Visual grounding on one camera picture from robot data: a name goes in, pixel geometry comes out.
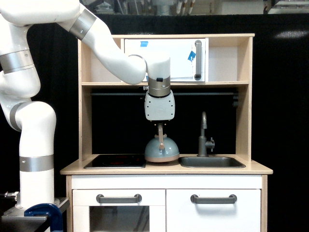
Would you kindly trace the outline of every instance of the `sink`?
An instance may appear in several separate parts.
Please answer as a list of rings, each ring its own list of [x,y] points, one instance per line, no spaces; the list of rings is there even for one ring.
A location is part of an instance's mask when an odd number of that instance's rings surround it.
[[[180,157],[180,165],[186,168],[244,168],[246,165],[232,157]]]

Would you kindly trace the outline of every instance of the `blue clamp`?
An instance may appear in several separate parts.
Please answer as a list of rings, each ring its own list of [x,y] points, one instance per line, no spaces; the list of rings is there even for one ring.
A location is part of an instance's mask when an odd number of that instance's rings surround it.
[[[49,217],[51,232],[63,232],[62,213],[56,205],[51,203],[37,204],[27,209],[24,213],[25,217],[38,215]]]

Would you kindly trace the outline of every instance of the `countertop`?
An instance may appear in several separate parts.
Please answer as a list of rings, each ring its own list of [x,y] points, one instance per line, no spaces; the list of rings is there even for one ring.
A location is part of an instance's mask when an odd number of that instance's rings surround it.
[[[114,175],[114,174],[273,174],[273,171],[254,161],[247,161],[237,155],[215,155],[220,157],[233,157],[246,165],[245,168],[185,168],[178,160],[165,163],[146,162],[145,168],[114,168],[114,169],[84,169],[98,155],[91,155],[88,159],[73,162],[60,171],[63,175]],[[181,157],[197,156],[196,154],[180,154]]]

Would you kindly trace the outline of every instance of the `black cooktop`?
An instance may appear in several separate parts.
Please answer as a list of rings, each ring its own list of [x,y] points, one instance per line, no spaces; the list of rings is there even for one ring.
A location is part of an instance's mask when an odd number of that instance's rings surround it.
[[[87,164],[85,169],[102,168],[144,168],[146,161],[144,154],[98,155]]]

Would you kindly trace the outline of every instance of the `oven door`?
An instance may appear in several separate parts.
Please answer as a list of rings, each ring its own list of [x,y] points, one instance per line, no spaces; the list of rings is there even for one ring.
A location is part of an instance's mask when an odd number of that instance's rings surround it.
[[[165,190],[73,190],[73,231],[165,232]]]

